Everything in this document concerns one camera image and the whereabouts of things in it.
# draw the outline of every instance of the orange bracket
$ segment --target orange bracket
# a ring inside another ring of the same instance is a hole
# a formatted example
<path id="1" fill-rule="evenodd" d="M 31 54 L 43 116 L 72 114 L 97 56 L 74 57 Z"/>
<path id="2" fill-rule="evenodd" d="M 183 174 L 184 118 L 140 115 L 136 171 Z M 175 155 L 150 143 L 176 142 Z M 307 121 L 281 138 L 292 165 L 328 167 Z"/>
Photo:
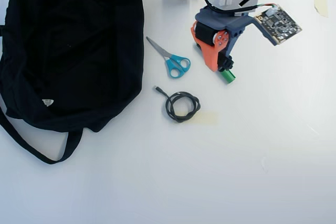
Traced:
<path id="1" fill-rule="evenodd" d="M 216 33 L 213 39 L 214 45 L 210 46 L 196 38 L 196 32 L 195 32 L 196 25 L 197 21 L 191 28 L 191 33 L 193 34 L 196 43 L 199 44 L 199 46 L 201 47 L 205 64 L 212 71 L 215 72 L 218 70 L 218 53 L 226 48 L 229 42 L 229 33 L 227 32 L 227 30 L 219 31 L 218 33 Z"/>

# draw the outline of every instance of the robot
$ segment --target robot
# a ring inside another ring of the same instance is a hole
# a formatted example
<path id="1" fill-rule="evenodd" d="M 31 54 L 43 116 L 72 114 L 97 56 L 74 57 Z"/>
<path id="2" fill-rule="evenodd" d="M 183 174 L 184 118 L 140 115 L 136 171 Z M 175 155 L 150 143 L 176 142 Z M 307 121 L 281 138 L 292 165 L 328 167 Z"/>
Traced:
<path id="1" fill-rule="evenodd" d="M 205 0 L 207 6 L 196 15 L 191 33 L 201 49 L 206 65 L 219 71 L 228 83 L 235 80 L 230 55 L 245 27 L 254 24 L 275 46 L 302 31 L 276 4 L 258 5 L 258 0 Z M 256 8 L 271 6 L 257 17 L 249 16 Z"/>

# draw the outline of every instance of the tape strip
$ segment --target tape strip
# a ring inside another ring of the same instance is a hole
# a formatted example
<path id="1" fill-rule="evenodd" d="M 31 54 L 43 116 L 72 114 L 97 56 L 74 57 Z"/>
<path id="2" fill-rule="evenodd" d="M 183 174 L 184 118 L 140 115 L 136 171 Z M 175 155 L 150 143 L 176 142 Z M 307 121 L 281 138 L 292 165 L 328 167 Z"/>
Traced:
<path id="1" fill-rule="evenodd" d="M 219 114 L 218 112 L 210 111 L 198 111 L 193 118 L 184 123 L 187 124 L 198 124 L 206 126 L 215 126 L 219 124 Z"/>
<path id="2" fill-rule="evenodd" d="M 316 11 L 323 17 L 328 18 L 328 0 L 314 0 Z"/>

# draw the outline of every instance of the blue scissors handle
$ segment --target blue scissors handle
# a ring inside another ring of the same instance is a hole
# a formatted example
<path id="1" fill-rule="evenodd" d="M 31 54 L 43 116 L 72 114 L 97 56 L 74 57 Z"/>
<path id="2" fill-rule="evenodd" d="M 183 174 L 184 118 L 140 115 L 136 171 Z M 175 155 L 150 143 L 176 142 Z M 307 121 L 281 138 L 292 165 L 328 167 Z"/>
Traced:
<path id="1" fill-rule="evenodd" d="M 186 61 L 186 67 L 182 65 L 182 61 Z M 178 79 L 182 77 L 190 68 L 191 62 L 188 58 L 183 58 L 177 55 L 171 55 L 169 60 L 166 60 L 169 75 Z"/>
<path id="2" fill-rule="evenodd" d="M 177 56 L 177 55 L 171 55 L 170 59 L 173 60 L 173 61 L 175 61 L 178 64 L 178 66 L 180 66 L 182 68 L 182 70 L 184 72 L 187 72 L 189 70 L 191 62 L 190 62 L 190 60 L 188 58 L 183 58 L 183 57 L 180 57 L 180 56 Z M 186 62 L 186 67 L 184 67 L 182 65 L 183 61 Z"/>
<path id="3" fill-rule="evenodd" d="M 172 60 L 166 60 L 166 64 L 167 64 L 168 72 L 171 78 L 178 79 L 184 75 L 183 69 L 175 65 Z"/>

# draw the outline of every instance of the black bag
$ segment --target black bag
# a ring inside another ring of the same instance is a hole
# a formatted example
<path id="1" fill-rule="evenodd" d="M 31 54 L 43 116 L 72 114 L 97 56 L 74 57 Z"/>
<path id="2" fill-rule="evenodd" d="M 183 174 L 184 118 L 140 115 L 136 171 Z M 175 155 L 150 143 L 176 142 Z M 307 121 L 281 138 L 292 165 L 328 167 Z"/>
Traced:
<path id="1" fill-rule="evenodd" d="M 0 110 L 0 124 L 24 149 L 66 160 L 83 128 L 100 131 L 141 91 L 142 0 L 9 0 L 0 61 L 6 114 L 69 132 L 53 161 L 32 148 Z"/>

